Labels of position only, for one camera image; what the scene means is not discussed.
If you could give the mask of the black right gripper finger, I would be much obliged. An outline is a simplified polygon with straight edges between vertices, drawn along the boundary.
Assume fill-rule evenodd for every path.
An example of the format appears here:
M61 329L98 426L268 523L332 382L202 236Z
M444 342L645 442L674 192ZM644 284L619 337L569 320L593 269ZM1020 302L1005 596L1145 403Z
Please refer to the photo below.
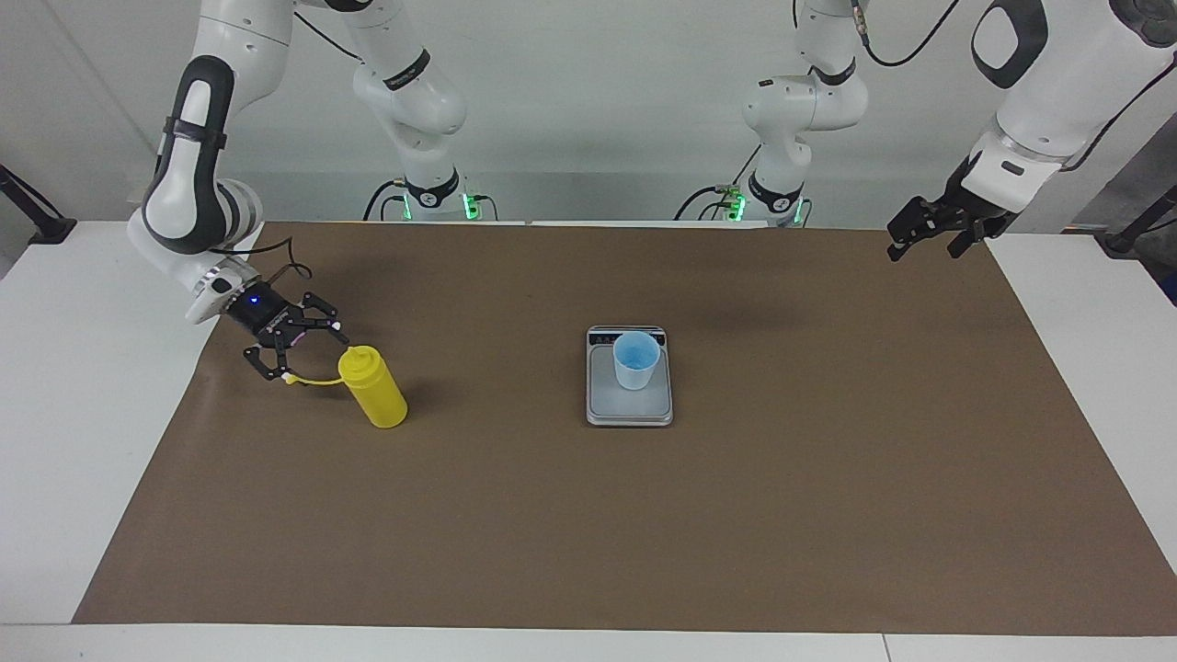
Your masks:
M293 373L290 351L300 335L293 331L275 331L255 335L254 342L244 350L244 360L257 370L264 380L286 380Z
M340 344L350 345L350 336L343 331L339 311L330 302L325 302L312 292L306 292L302 294L299 309L300 317L297 319L299 330L302 332L322 331Z

